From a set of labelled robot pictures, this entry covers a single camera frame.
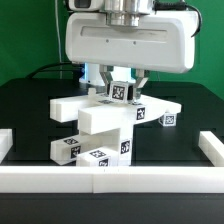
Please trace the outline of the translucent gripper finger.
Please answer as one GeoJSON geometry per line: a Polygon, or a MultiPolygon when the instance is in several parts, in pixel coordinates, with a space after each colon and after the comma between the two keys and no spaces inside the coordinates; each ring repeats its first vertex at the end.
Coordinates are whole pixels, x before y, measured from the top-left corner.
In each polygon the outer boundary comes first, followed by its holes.
{"type": "Polygon", "coordinates": [[[114,71],[113,66],[108,65],[100,65],[99,66],[99,73],[101,78],[105,84],[105,92],[109,93],[110,82],[113,80],[112,72],[114,71]]]}
{"type": "Polygon", "coordinates": [[[137,77],[136,82],[134,84],[130,84],[128,87],[128,100],[139,99],[140,94],[138,90],[143,88],[148,81],[148,76],[146,75],[146,71],[144,69],[137,69],[135,75],[137,77]]]}

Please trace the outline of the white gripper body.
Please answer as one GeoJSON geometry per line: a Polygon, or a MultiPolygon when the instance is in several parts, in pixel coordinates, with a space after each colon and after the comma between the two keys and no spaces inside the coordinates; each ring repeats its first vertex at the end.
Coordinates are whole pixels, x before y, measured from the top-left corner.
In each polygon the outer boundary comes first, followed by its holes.
{"type": "Polygon", "coordinates": [[[66,54],[72,62],[185,73],[194,65],[196,28],[193,11],[159,11],[136,27],[108,26],[101,13],[74,13],[66,54]]]}

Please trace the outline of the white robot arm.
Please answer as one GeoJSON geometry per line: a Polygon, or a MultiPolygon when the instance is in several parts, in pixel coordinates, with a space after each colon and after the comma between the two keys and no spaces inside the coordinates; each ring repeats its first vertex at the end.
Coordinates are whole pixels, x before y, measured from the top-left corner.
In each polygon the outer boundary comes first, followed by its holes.
{"type": "Polygon", "coordinates": [[[99,66],[106,93],[138,97],[146,71],[184,73],[194,64],[200,12],[184,0],[68,0],[66,55],[99,66]]]}

